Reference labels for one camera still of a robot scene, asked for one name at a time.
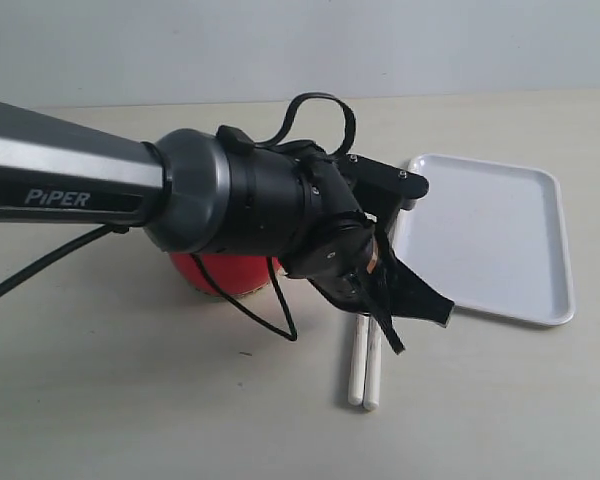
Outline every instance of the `white stick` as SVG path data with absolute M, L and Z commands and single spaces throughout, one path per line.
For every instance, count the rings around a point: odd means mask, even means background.
M 351 375 L 349 376 L 349 403 L 361 405 L 364 395 L 364 375 L 367 368 L 367 338 L 369 336 L 369 317 L 358 315 L 356 333 L 353 337 L 351 353 Z
M 372 320 L 369 324 L 367 372 L 362 401 L 364 408 L 367 410 L 375 410 L 380 405 L 381 332 L 378 322 Z

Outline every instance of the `plastic tray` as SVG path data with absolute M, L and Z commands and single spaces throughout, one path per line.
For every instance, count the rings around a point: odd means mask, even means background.
M 402 211 L 397 256 L 458 307 L 540 325 L 575 312 L 560 188 L 546 172 L 445 155 L 408 171 L 430 191 Z

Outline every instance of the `beige tabletop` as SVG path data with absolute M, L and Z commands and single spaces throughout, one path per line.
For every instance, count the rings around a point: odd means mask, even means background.
M 194 292 L 143 232 L 110 236 L 0 300 L 0 479 L 600 479 L 600 91 L 351 105 L 365 156 L 554 174 L 575 318 L 547 330 L 401 320 L 408 350 L 385 350 L 380 409 L 360 414 L 346 406 L 352 318 L 306 282 L 282 284 L 291 344 Z M 138 140 L 220 123 L 265 138 L 284 108 L 47 113 Z M 337 107 L 303 106 L 294 132 L 331 147 L 340 121 Z M 0 281 L 85 230 L 0 224 Z M 246 303 L 282 321 L 271 289 Z

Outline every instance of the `red ball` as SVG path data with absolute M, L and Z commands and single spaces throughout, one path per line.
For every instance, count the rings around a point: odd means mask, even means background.
M 218 295 L 204 279 L 190 255 L 172 253 L 169 256 L 180 274 L 195 288 L 210 295 Z M 266 257 L 200 255 L 200 259 L 211 278 L 229 295 L 245 295 L 269 283 Z M 273 260 L 273 266 L 276 271 L 280 268 L 276 259 Z

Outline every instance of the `robotic arm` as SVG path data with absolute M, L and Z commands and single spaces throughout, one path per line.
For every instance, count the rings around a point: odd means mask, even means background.
M 332 154 L 311 140 L 281 143 L 313 98 L 343 110 Z M 453 302 L 388 240 L 427 180 L 349 154 L 354 137 L 351 109 L 322 93 L 296 97 L 265 142 L 223 125 L 139 143 L 0 103 L 0 221 L 137 227 L 165 252 L 277 257 L 337 308 L 372 315 L 399 353 L 392 316 L 446 326 Z

